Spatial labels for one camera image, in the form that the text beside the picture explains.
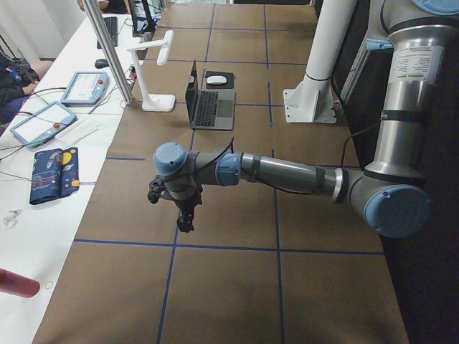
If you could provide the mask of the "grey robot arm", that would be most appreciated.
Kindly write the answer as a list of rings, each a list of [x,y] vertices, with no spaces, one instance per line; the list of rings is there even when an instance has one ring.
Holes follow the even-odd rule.
[[[458,34],[456,1],[373,1],[368,48],[393,51],[374,160],[363,171],[333,170],[223,148],[186,151],[178,143],[156,149],[156,177],[148,200],[172,201],[178,227],[193,230],[205,184],[245,179],[292,194],[330,196],[349,204],[379,234],[407,237],[429,219],[430,200],[417,165],[430,101],[448,42]]]

